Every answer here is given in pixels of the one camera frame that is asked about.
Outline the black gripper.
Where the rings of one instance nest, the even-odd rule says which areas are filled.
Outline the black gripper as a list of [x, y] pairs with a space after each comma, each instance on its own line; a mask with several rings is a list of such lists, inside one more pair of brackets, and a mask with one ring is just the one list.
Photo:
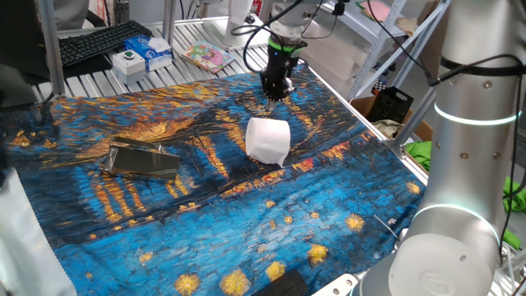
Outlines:
[[298, 51], [287, 52], [281, 49], [268, 48], [269, 59], [266, 68], [261, 74], [262, 90], [267, 98], [266, 107], [268, 110], [274, 110], [276, 102], [273, 98], [272, 76], [283, 79], [276, 86], [276, 100], [282, 101], [294, 92], [294, 86], [290, 77], [293, 69], [298, 64]]

